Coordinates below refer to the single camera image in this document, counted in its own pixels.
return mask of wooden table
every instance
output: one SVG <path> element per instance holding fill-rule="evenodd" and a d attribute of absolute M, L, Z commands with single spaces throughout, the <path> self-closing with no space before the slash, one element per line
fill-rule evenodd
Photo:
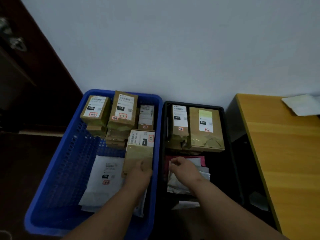
<path fill-rule="evenodd" d="M 278 230 L 320 239 L 320 119 L 296 116 L 281 98 L 236 95 Z"/>

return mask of floor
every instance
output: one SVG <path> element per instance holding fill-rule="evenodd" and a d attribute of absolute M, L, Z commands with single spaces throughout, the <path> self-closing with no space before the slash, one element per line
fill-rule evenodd
<path fill-rule="evenodd" d="M 53 240 L 29 234 L 24 216 L 61 137 L 0 133 L 0 240 Z"/>
<path fill-rule="evenodd" d="M 0 133 L 0 240 L 54 240 L 59 237 L 29 234 L 24 216 L 61 137 Z M 156 218 L 149 239 L 211 239 L 203 213 L 198 209 L 166 210 L 166 221 Z M 168 236 L 167 228 L 174 228 Z"/>

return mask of black plastic crate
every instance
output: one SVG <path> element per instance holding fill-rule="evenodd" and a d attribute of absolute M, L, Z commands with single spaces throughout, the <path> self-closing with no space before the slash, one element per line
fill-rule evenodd
<path fill-rule="evenodd" d="M 163 200 L 190 200 L 194 198 L 192 195 L 167 193 L 167 178 L 165 174 L 165 156 L 174 156 L 172 153 L 168 153 L 170 150 L 166 149 L 167 141 L 167 126 L 168 116 L 170 115 L 170 109 L 172 105 L 182 105 L 187 107 L 187 113 L 189 114 L 189 107 L 203 108 L 203 109 L 215 109 L 219 111 L 221 127 L 223 133 L 223 140 L 225 144 L 225 150 L 223 152 L 202 152 L 199 156 L 205 157 L 206 167 L 209 168 L 210 182 L 221 189 L 227 196 L 233 199 L 235 202 L 243 205 L 244 198 L 238 177 L 237 167 L 233 157 L 231 149 L 230 136 L 227 131 L 226 117 L 224 109 L 219 106 L 209 106 L 203 104 L 189 104 L 181 102 L 166 101 L 162 109 L 162 123 L 161 123 L 161 144 L 159 151 L 159 170 L 158 170 L 158 189 L 157 195 Z"/>

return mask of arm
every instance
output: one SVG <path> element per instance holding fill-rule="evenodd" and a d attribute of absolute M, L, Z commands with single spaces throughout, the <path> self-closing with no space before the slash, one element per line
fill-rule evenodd
<path fill-rule="evenodd" d="M 198 172 L 192 162 L 173 158 L 169 170 L 190 189 L 219 239 L 288 239 L 265 222 L 239 206 Z"/>
<path fill-rule="evenodd" d="M 124 186 L 90 218 L 69 232 L 63 240 L 123 239 L 134 208 L 149 185 L 152 170 L 143 172 L 142 161 L 130 171 Z"/>

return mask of blue plastic basket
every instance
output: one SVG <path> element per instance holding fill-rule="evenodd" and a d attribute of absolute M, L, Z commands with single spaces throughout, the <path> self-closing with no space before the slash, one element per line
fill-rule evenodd
<path fill-rule="evenodd" d="M 26 213 L 24 225 L 28 232 L 62 237 L 92 215 L 82 211 L 78 202 L 86 189 L 96 155 L 125 157 L 125 151 L 106 147 L 104 140 L 92 137 L 80 115 L 90 95 L 113 98 L 114 94 L 114 91 L 98 89 L 84 94 Z M 154 105 L 155 141 L 145 216 L 132 217 L 125 239 L 146 239 L 155 216 L 163 102 L 157 95 L 133 94 L 139 95 L 138 104 Z"/>

